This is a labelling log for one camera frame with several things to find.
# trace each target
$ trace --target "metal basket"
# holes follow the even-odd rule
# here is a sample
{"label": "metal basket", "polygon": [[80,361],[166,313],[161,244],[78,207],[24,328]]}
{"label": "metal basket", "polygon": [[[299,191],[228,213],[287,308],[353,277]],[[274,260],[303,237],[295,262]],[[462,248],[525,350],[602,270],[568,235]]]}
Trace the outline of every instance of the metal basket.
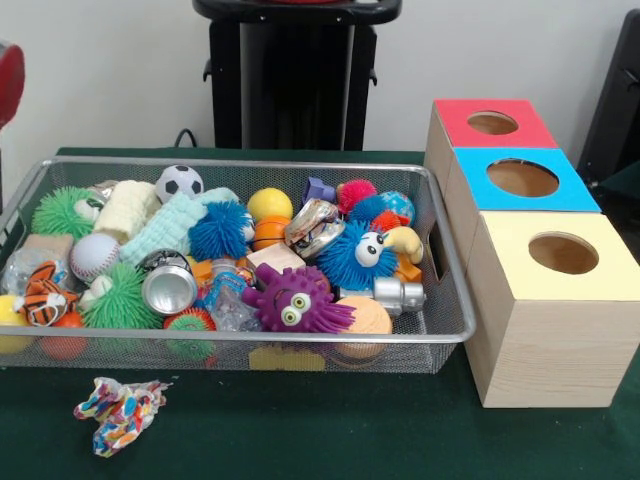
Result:
{"label": "metal basket", "polygon": [[[428,295],[423,311],[397,318],[391,335],[0,327],[0,347],[16,336],[30,342],[19,353],[0,354],[0,366],[436,373],[455,346],[475,331],[437,182],[416,166],[56,157],[32,169],[0,217],[0,267],[28,235],[43,195],[106,179],[153,182],[176,163],[196,168],[207,188],[227,186],[243,201],[260,188],[276,187],[299,205],[309,176],[330,185],[367,178],[379,191],[406,193],[416,205],[416,231],[431,252],[421,265]],[[344,343],[359,344],[370,355],[359,355],[366,360],[344,358],[338,354]],[[180,354],[176,345],[183,347]],[[213,354],[207,360],[190,358],[190,349],[202,348]]]}

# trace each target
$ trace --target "black cable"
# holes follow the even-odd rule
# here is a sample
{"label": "black cable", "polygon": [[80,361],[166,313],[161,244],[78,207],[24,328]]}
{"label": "black cable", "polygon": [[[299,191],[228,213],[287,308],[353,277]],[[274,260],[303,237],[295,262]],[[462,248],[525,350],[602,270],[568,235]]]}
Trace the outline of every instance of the black cable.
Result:
{"label": "black cable", "polygon": [[178,134],[178,138],[176,138],[176,141],[174,142],[173,146],[175,148],[178,148],[180,146],[180,143],[182,142],[182,138],[188,135],[189,138],[191,139],[191,146],[193,148],[198,148],[198,142],[196,141],[196,137],[193,134],[193,132],[191,130],[189,130],[188,128],[183,128],[180,133]]}

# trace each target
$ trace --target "green tablecloth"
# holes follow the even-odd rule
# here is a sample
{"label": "green tablecloth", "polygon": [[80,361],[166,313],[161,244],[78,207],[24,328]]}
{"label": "green tablecloth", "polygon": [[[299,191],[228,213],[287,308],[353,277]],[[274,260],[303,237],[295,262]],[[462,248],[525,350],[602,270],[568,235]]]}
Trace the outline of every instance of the green tablecloth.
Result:
{"label": "green tablecloth", "polygon": [[[416,163],[417,153],[189,149],[64,154]],[[175,385],[141,438],[105,460],[73,407],[95,376]],[[640,478],[640,360],[610,409],[484,410],[462,347],[435,376],[0,371],[6,478]]]}

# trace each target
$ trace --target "stacked boxes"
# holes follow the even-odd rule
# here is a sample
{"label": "stacked boxes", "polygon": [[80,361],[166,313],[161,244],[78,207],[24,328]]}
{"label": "stacked boxes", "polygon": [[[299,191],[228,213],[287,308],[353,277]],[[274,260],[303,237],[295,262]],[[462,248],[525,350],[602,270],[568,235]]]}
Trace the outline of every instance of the stacked boxes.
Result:
{"label": "stacked boxes", "polygon": [[633,256],[529,102],[438,100],[431,118],[483,405],[608,406],[640,341]]}

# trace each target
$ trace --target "yellow ball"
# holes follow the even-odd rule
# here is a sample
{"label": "yellow ball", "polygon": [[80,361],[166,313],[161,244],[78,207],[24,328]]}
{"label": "yellow ball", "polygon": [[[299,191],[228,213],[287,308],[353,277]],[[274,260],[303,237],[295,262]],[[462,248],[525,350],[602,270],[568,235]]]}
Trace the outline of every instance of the yellow ball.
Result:
{"label": "yellow ball", "polygon": [[277,188],[263,188],[249,199],[247,209],[256,222],[265,217],[277,215],[293,218],[293,204],[287,194]]}
{"label": "yellow ball", "polygon": [[[0,326],[29,327],[29,322],[22,313],[13,311],[15,295],[0,295]],[[27,348],[35,337],[0,335],[0,354],[18,353]]]}

